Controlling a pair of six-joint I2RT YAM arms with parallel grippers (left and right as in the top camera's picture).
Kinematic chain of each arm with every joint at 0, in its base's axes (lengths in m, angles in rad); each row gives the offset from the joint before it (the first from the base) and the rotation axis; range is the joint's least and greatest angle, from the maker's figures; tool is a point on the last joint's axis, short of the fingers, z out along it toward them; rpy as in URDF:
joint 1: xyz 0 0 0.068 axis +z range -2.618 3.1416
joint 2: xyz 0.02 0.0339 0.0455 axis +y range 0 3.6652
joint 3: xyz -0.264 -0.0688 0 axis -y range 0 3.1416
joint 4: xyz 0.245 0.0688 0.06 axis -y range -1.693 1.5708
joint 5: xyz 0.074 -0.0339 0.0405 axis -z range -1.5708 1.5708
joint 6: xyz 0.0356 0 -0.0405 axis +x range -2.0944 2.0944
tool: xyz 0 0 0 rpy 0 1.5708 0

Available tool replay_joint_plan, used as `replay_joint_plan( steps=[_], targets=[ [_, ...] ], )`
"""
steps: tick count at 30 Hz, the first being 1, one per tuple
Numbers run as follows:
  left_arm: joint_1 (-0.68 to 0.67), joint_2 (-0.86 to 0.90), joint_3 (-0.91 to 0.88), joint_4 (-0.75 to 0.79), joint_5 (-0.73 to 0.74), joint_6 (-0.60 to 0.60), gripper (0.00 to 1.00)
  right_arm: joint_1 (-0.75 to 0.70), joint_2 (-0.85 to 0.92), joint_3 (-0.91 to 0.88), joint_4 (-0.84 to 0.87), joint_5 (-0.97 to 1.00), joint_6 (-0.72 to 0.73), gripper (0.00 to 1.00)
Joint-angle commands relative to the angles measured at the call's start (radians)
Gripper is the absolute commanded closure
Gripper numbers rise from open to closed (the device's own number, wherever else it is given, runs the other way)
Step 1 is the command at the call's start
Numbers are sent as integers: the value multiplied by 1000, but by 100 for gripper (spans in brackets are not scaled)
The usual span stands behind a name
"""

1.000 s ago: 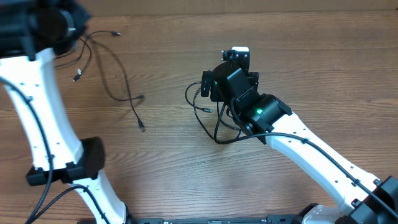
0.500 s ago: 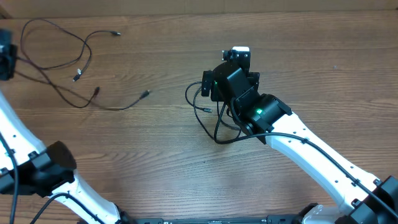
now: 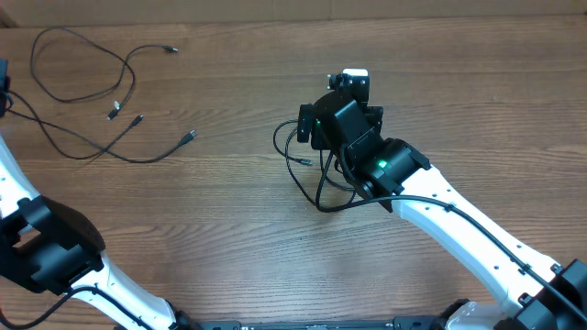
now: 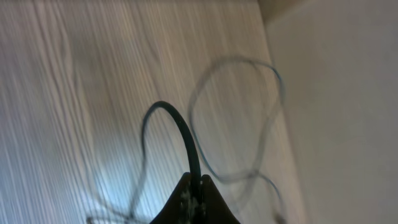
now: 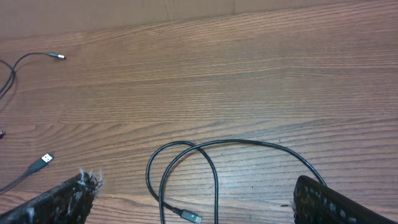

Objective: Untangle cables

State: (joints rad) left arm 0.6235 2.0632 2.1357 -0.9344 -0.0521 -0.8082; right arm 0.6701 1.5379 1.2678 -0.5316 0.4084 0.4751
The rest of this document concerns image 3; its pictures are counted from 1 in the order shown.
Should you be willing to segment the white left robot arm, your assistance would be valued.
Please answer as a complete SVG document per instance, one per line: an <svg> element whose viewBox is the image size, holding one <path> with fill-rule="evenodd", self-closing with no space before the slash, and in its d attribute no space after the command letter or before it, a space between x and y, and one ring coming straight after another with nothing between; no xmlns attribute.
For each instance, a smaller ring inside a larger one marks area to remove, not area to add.
<svg viewBox="0 0 587 330"><path fill-rule="evenodd" d="M195 329L185 312L142 289L105 252L80 212L41 195L1 147L1 275L34 293L89 303L121 329Z"/></svg>

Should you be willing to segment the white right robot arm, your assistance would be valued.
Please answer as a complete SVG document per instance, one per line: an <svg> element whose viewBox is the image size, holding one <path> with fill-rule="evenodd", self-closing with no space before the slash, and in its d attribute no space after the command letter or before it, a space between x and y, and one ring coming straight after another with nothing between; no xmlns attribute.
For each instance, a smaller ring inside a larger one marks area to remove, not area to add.
<svg viewBox="0 0 587 330"><path fill-rule="evenodd" d="M380 204L417 226L470 271L495 300L462 300L425 321L394 329L583 329L586 265L562 266L523 244L470 203L416 148L381 135L383 110L369 103L370 77L345 69L328 92L299 110L292 135L326 151L321 171L337 166L354 192L339 208Z"/></svg>

